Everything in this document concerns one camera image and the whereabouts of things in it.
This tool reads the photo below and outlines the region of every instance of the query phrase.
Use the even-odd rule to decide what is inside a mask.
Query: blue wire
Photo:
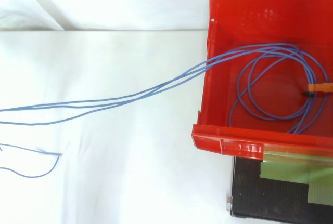
[[[27,176],[27,175],[23,175],[21,173],[18,173],[17,171],[15,171],[11,168],[0,167],[0,169],[11,171],[11,172],[13,172],[13,173],[15,173],[19,176],[26,177],[26,178],[38,178],[38,177],[43,177],[43,176],[46,176],[46,175],[50,174],[53,171],[53,169],[57,166],[59,158],[62,156],[62,154],[60,154],[60,153],[45,152],[45,151],[39,151],[39,150],[31,150],[31,149],[23,148],[23,147],[20,147],[20,146],[15,146],[15,145],[5,144],[5,143],[0,143],[0,147],[1,146],[8,146],[8,147],[17,148],[17,149],[21,149],[21,150],[25,150],[25,151],[31,151],[31,152],[35,152],[35,153],[39,153],[39,154],[43,154],[43,155],[55,155],[55,156],[57,156],[56,162],[54,163],[53,167],[48,172],[46,172],[42,175],[38,175],[38,176]]]
[[[315,116],[304,126],[302,127],[302,125],[304,124],[305,119],[308,117],[309,113],[312,111],[316,100],[317,100],[317,93],[314,94],[313,98],[308,98],[305,102],[305,104],[301,107],[301,109],[299,109],[297,112],[288,115],[288,116],[275,116],[272,115],[266,111],[264,111],[254,100],[252,93],[251,93],[251,87],[269,70],[271,69],[273,66],[275,66],[276,64],[287,60],[287,59],[291,59],[294,60],[298,63],[300,63],[303,68],[304,68],[304,72],[305,72],[305,76],[308,80],[309,84],[314,84],[317,83],[317,77],[316,74],[314,72],[314,70],[311,68],[311,66],[308,64],[308,62],[306,61],[305,57],[307,57],[308,59],[312,60],[321,70],[323,76],[324,76],[324,80],[326,83],[328,83],[328,77],[327,74],[324,70],[324,68],[321,66],[321,64],[310,54],[308,54],[307,52],[304,52],[302,50],[300,50],[296,45],[294,44],[289,44],[289,43],[273,43],[273,44],[257,44],[257,45],[246,45],[246,46],[242,46],[242,47],[237,47],[234,49],[231,49],[221,55],[217,55],[211,59],[208,59],[204,62],[201,62],[200,64],[190,68],[189,70],[187,70],[186,72],[184,72],[183,74],[175,77],[172,80],[169,80],[165,83],[159,84],[157,86],[154,86],[152,88],[140,91],[138,93],[135,94],[131,94],[131,95],[127,95],[127,96],[122,96],[122,97],[117,97],[117,98],[107,98],[107,99],[97,99],[97,100],[78,100],[78,101],[68,101],[68,102],[56,102],[56,103],[44,103],[44,104],[35,104],[35,105],[31,105],[31,106],[24,106],[24,107],[16,107],[16,108],[9,108],[9,109],[0,109],[0,112],[8,112],[8,111],[27,111],[27,110],[46,110],[46,109],[52,109],[52,108],[71,108],[71,109],[93,109],[93,108],[98,108],[98,109],[94,109],[94,110],[89,110],[87,112],[81,113],[79,115],[75,115],[66,119],[62,119],[62,120],[57,120],[57,121],[53,121],[53,122],[46,122],[46,123],[19,123],[19,122],[5,122],[5,121],[0,121],[0,124],[11,124],[11,125],[27,125],[27,126],[35,126],[35,125],[50,125],[50,124],[57,124],[57,123],[62,123],[62,122],[66,122],[69,120],[73,120],[94,112],[98,112],[98,111],[103,111],[103,110],[108,110],[108,109],[112,109],[112,108],[116,108],[119,106],[123,106],[132,102],[135,102],[137,100],[141,100],[159,93],[162,93],[166,90],[172,89],[176,86],[182,85],[184,83],[186,83],[189,80],[192,80],[193,78],[199,76],[200,74],[210,70],[213,66],[222,63],[222,62],[226,62],[229,60],[233,60],[236,58],[240,58],[240,57],[244,57],[250,54],[258,54],[258,56],[254,59],[252,59],[249,63],[247,63],[245,65],[245,67],[242,69],[242,71],[239,73],[238,79],[237,79],[237,84],[236,84],[236,88],[237,88],[237,99],[235,100],[230,113],[229,113],[229,126],[232,126],[232,116],[233,116],[233,111],[235,106],[237,105],[237,103],[241,103],[241,105],[247,110],[247,112],[249,112],[249,114],[262,119],[262,120],[266,120],[266,121],[284,121],[284,120],[291,120],[291,119],[295,119],[300,117],[301,119],[298,121],[298,123],[292,128],[290,129],[288,132],[289,133],[295,133],[295,134],[299,134],[302,133],[303,131],[305,131],[307,128],[309,128],[314,121],[317,119],[317,117],[320,115],[324,104],[326,102],[327,99],[327,94],[325,94],[321,106],[318,109],[317,113],[315,114]],[[271,63],[267,68],[265,68],[256,78],[252,79],[252,73],[253,70],[256,66],[256,64],[261,60],[261,59],[265,59],[265,58],[277,58],[276,61],[274,61],[273,63]],[[248,74],[248,78],[247,78],[247,87],[240,92],[239,91],[239,84],[240,84],[240,80],[245,72],[246,69],[250,68],[249,74]],[[254,105],[254,107],[261,112],[261,115],[258,115],[254,112],[252,112],[249,107],[243,102],[242,97],[245,93],[248,93],[249,98],[251,103]],[[92,105],[81,105],[83,103],[100,103],[100,102],[106,102],[106,103],[102,103],[102,104],[92,104]],[[37,152],[37,153],[42,153],[42,154],[48,154],[48,155],[57,155],[57,160],[54,164],[54,166],[52,167],[52,169],[40,176],[25,176],[22,175],[10,168],[3,168],[0,167],[0,169],[6,169],[9,170],[11,172],[14,172],[17,175],[20,176],[24,176],[24,177],[28,177],[28,178],[37,178],[37,177],[42,177],[45,176],[47,174],[49,174],[57,165],[58,160],[61,156],[61,154],[59,153],[50,153],[50,152],[42,152],[42,151],[35,151],[35,150],[30,150],[30,149],[25,149],[22,147],[17,147],[17,146],[11,146],[9,144],[0,144],[0,150],[1,150],[1,146],[10,146],[10,147],[15,147],[15,148],[19,148],[19,149],[24,149],[27,151],[32,151],[32,152]]]

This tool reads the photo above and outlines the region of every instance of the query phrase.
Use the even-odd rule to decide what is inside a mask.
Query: orange connector
[[[322,91],[324,93],[333,93],[333,83],[308,84],[308,91]]]

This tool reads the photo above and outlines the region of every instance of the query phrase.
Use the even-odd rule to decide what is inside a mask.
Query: metal screw
[[[227,198],[227,211],[232,211],[233,210],[233,197],[229,196]]]

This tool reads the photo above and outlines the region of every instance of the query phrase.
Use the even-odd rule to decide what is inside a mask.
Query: cable end
[[[302,92],[302,95],[308,98],[313,98],[314,97],[314,93],[311,91],[304,91]]]

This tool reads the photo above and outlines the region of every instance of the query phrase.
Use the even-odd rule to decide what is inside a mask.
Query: coiled blue wire
[[[303,123],[305,119],[308,117],[309,113],[313,109],[315,102],[317,100],[317,93],[314,94],[314,97],[309,97],[303,107],[298,110],[297,112],[289,115],[289,116],[275,116],[272,115],[266,111],[264,111],[253,99],[252,93],[251,93],[251,87],[262,77],[263,74],[265,74],[270,68],[275,66],[276,64],[286,60],[286,59],[291,59],[294,60],[298,63],[300,63],[305,71],[306,78],[308,80],[309,84],[315,84],[317,83],[317,77],[314,72],[314,70],[311,68],[311,66],[308,64],[307,59],[312,60],[322,71],[323,77],[324,77],[324,82],[328,82],[328,77],[327,74],[322,67],[322,65],[310,54],[307,52],[304,52],[300,50],[296,45],[293,44],[288,44],[288,43],[273,43],[273,44],[257,44],[257,45],[246,45],[242,47],[238,47],[232,50],[229,50],[221,55],[217,55],[211,59],[208,59],[192,68],[184,72],[183,74],[175,77],[172,80],[169,80],[165,83],[159,84],[157,86],[154,86],[152,88],[140,91],[135,94],[123,96],[123,97],[117,97],[117,98],[107,98],[107,99],[97,99],[97,100],[79,100],[79,101],[68,101],[68,102],[57,102],[57,103],[44,103],[44,104],[35,104],[31,106],[24,106],[24,107],[16,107],[16,108],[9,108],[9,109],[1,109],[0,112],[8,112],[8,111],[30,111],[30,110],[47,110],[47,109],[52,109],[52,108],[72,108],[72,109],[93,109],[86,111],[84,113],[81,113],[79,115],[75,115],[66,119],[62,120],[56,120],[52,122],[45,122],[45,123],[20,123],[20,122],[5,122],[5,121],[0,121],[0,124],[12,124],[12,125],[27,125],[27,126],[35,126],[35,125],[50,125],[50,124],[57,124],[57,123],[62,123],[66,122],[69,120],[73,120],[94,112],[98,111],[104,111],[112,108],[116,108],[119,106],[123,106],[129,103],[132,103],[137,100],[141,100],[147,97],[151,97],[153,95],[162,93],[166,90],[172,89],[176,86],[182,85],[186,83],[189,80],[192,80],[193,78],[199,76],[200,74],[208,71],[211,69],[214,65],[226,62],[232,59],[237,59],[241,58],[250,54],[258,54],[258,56],[254,59],[252,59],[241,71],[239,74],[238,80],[237,80],[237,99],[234,103],[234,105],[231,108],[231,111],[229,113],[229,126],[232,126],[232,115],[235,106],[237,103],[241,103],[241,105],[253,116],[260,118],[262,120],[267,120],[267,121],[283,121],[283,120],[290,120],[294,118],[300,117],[300,120],[298,123],[291,128],[288,132],[289,133],[295,133],[299,134],[305,131],[308,127],[313,124],[313,122],[317,119],[317,117],[320,115],[326,98],[327,94],[323,97],[321,106],[315,116],[305,125],[303,126]],[[272,64],[270,64],[266,69],[264,69],[256,78],[252,79],[252,73],[253,70],[256,66],[256,64],[261,60],[265,58],[278,58],[276,61],[274,61]],[[247,68],[250,68],[250,72],[248,75],[247,79],[247,88],[244,89],[242,92],[239,91],[239,83],[241,80],[242,75],[244,74],[245,70]],[[261,112],[261,115],[258,115],[251,111],[247,105],[242,100],[242,96],[248,93],[249,98],[253,105],[255,106],[256,109]]]

